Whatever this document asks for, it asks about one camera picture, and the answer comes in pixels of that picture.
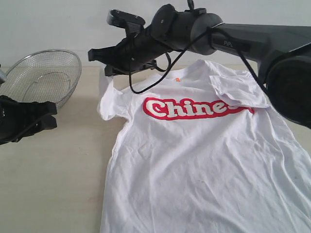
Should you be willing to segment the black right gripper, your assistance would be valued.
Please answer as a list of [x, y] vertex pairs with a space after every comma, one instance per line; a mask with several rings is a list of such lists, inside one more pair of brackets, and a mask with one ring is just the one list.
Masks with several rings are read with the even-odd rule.
[[148, 62], [170, 51], [162, 42], [155, 40], [149, 31], [142, 31], [136, 36], [128, 37], [119, 44], [101, 49], [90, 49], [88, 61], [116, 62], [117, 68], [106, 65], [107, 77], [136, 73]]

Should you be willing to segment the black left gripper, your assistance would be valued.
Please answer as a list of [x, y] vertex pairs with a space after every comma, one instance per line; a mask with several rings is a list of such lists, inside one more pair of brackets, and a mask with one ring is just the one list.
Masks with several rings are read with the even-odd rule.
[[50, 101], [38, 103], [17, 102], [8, 96], [0, 97], [0, 144], [18, 142], [44, 130], [57, 127], [56, 104]]

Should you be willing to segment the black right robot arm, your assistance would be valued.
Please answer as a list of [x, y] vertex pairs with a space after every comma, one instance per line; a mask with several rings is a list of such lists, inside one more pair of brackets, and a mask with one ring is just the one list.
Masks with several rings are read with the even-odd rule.
[[90, 61], [106, 65], [107, 76], [157, 69], [156, 58], [172, 51], [211, 55], [226, 52], [258, 65], [252, 76], [272, 106], [287, 120], [311, 126], [311, 29], [309, 26], [227, 24], [192, 1], [183, 12], [163, 5], [149, 26], [137, 15], [119, 10], [109, 25], [123, 28], [117, 45], [88, 52]]

